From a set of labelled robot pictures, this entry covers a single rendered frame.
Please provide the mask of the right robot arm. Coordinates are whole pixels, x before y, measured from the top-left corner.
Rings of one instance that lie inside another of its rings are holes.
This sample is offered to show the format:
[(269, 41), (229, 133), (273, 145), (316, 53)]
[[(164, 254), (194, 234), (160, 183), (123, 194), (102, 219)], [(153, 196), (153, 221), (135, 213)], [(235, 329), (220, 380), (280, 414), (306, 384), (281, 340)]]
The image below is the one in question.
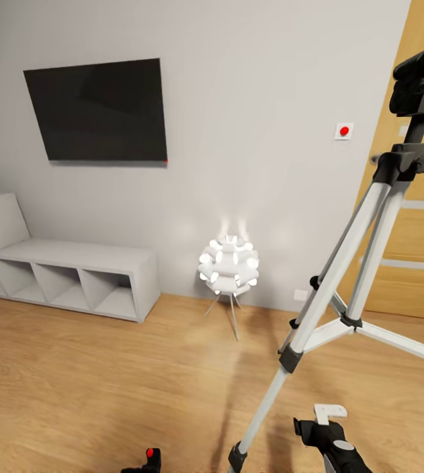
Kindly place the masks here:
[(294, 417), (297, 436), (307, 446), (317, 446), (320, 450), (326, 473), (370, 473), (356, 447), (344, 438), (343, 428), (328, 417), (346, 417), (342, 405), (315, 403), (315, 421), (298, 420)]

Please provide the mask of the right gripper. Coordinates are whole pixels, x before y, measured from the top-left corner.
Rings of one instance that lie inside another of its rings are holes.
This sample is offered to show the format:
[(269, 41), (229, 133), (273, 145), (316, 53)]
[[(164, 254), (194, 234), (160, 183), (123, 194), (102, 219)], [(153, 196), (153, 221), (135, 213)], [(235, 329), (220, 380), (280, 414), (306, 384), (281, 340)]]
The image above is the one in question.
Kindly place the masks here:
[(328, 426), (322, 426), (309, 420), (294, 419), (295, 434), (302, 436), (302, 441), (307, 446), (317, 446), (320, 450), (320, 438), (325, 434), (342, 436), (343, 428), (338, 422), (330, 421)]

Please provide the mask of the digital camera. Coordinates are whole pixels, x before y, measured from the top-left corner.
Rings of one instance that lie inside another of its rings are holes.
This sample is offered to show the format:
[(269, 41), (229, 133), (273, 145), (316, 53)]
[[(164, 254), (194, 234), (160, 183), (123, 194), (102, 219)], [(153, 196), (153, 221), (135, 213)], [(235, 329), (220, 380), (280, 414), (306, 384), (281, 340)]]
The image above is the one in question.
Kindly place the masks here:
[(142, 468), (123, 468), (121, 473), (160, 473), (161, 451), (155, 447), (147, 450), (148, 463)]

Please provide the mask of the camera tripod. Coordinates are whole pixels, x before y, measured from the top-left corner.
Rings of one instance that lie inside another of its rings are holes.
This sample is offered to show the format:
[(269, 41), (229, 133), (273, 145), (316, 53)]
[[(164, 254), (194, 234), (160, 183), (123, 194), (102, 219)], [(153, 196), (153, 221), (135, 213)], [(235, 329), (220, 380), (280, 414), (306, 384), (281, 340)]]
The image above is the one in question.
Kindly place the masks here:
[[(313, 291), (289, 324), (291, 331), (278, 354), (281, 367), (242, 441), (231, 449), (227, 473), (240, 473), (259, 427), (269, 412), (288, 374), (292, 374), (303, 354), (327, 344), (344, 334), (362, 333), (424, 358), (424, 344), (401, 334), (361, 320), (375, 274), (390, 238), (404, 195), (416, 174), (424, 173), (424, 51), (393, 68), (394, 92), (390, 112), (397, 117), (410, 117), (403, 143), (393, 144), (391, 152), (378, 159), (378, 168), (369, 187), (346, 226), (322, 272), (310, 280)], [(370, 241), (362, 261), (349, 304), (336, 292), (371, 223), (375, 220)], [(327, 306), (339, 317), (316, 328)]]

